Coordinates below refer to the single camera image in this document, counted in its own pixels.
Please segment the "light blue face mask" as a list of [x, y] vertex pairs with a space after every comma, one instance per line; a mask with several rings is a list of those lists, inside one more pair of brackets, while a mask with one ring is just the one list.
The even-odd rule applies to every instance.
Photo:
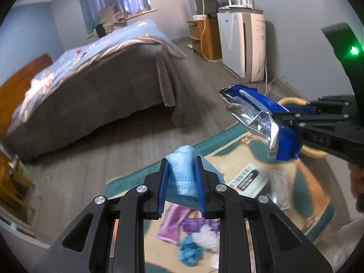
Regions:
[[168, 185], [166, 201], [190, 209], [198, 210], [197, 189], [194, 179], [194, 160], [201, 156], [205, 170], [217, 174], [219, 181], [224, 183], [224, 177], [210, 162], [190, 145], [176, 149], [165, 158], [168, 161]]

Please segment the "white tissue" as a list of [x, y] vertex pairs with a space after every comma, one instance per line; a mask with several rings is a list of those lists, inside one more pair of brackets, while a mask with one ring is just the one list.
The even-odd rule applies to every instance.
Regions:
[[218, 253], [220, 248], [219, 233], [211, 229], [209, 225], [203, 225], [199, 232], [191, 234], [192, 240], [201, 248]]

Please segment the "teal plastic bag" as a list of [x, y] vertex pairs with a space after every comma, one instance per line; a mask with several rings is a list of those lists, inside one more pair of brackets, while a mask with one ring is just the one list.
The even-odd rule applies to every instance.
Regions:
[[194, 242], [191, 235], [187, 235], [179, 245], [179, 261], [189, 267], [195, 266], [203, 258], [204, 249]]

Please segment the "blue silver snack wrapper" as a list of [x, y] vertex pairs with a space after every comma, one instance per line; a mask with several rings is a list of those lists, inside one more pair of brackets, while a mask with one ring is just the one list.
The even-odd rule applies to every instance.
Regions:
[[302, 143], [292, 126], [273, 119], [274, 113], [288, 112], [282, 105], [260, 94], [256, 87], [242, 84], [223, 88], [219, 95], [226, 103], [226, 110], [269, 146], [270, 158], [286, 162], [300, 153]]

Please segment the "purple plastic wrapper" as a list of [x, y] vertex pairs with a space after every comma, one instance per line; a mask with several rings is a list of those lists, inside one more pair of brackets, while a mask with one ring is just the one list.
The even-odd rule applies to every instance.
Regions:
[[213, 232], [220, 231], [220, 221], [218, 219], [190, 217], [193, 211], [185, 206], [171, 204], [157, 233], [158, 238], [164, 242], [178, 245], [181, 231], [191, 235], [201, 232], [202, 227], [205, 225]]

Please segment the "white remote control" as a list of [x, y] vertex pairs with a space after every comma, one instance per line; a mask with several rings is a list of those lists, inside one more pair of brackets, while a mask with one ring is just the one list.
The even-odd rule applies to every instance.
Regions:
[[235, 189], [240, 195], [257, 198], [263, 193], [268, 182], [268, 172], [249, 163], [228, 183], [228, 185]]

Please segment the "teal orange patterned blanket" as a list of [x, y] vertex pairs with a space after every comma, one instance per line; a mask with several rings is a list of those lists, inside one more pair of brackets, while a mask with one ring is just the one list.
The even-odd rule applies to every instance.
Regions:
[[[162, 161], [108, 183], [121, 206], [115, 272], [144, 272], [144, 221], [158, 219]], [[331, 265], [300, 229], [266, 196], [239, 195], [205, 170], [205, 219], [220, 221], [220, 272], [331, 272]]]

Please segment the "bed with grey cover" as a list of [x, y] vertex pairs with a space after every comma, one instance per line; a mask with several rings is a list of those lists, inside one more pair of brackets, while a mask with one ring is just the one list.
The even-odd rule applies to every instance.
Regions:
[[184, 126], [186, 58], [164, 44], [133, 44], [92, 63], [42, 101], [28, 121], [14, 116], [7, 143], [30, 162], [100, 126], [159, 104], [173, 110], [174, 126]]

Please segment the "white air purifier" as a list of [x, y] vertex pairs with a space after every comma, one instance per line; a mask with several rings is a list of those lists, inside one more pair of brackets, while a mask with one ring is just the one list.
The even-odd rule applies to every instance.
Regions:
[[223, 65], [243, 83], [262, 81], [266, 26], [262, 10], [221, 8], [217, 13]]

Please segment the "wooden tv cabinet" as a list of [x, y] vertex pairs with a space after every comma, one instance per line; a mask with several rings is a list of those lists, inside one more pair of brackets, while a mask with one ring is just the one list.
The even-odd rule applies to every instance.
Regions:
[[187, 25], [193, 51], [203, 57], [205, 61], [220, 60], [222, 48], [218, 20], [216, 18], [188, 20]]

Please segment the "wooden bedside shelf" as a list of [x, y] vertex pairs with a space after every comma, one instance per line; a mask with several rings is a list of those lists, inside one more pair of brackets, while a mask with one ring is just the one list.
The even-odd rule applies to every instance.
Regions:
[[31, 227], [35, 209], [29, 204], [34, 184], [10, 165], [1, 151], [1, 219], [12, 229], [35, 238]]

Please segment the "light blue floral quilt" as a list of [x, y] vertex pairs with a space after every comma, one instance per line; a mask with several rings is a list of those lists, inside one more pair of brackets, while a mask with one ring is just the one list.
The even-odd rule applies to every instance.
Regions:
[[155, 21], [146, 19], [118, 29], [97, 41], [65, 51], [50, 66], [42, 68], [30, 79], [30, 88], [16, 106], [12, 120], [28, 121], [35, 109], [63, 82], [75, 76], [104, 57], [135, 44], [161, 44], [172, 58], [184, 60], [187, 56], [159, 29]]

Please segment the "white wifi router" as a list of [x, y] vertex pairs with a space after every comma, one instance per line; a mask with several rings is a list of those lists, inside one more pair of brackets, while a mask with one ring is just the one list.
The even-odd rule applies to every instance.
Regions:
[[219, 7], [218, 9], [254, 9], [254, 5], [250, 0], [236, 0], [235, 4], [233, 4], [233, 0], [228, 0], [227, 5]]

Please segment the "clothes pile on sill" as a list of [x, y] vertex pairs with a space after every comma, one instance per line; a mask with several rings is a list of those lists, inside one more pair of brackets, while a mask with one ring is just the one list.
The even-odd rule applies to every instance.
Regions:
[[112, 33], [115, 26], [123, 25], [131, 14], [121, 12], [117, 9], [116, 4], [111, 4], [100, 11], [98, 24], [93, 29], [93, 35], [97, 39]]

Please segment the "wooden headboard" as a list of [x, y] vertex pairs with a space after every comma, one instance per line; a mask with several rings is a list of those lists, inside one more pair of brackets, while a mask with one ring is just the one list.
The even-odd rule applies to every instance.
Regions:
[[7, 131], [15, 109], [22, 103], [33, 77], [53, 63], [48, 54], [43, 54], [14, 73], [0, 88], [1, 138], [7, 139]]

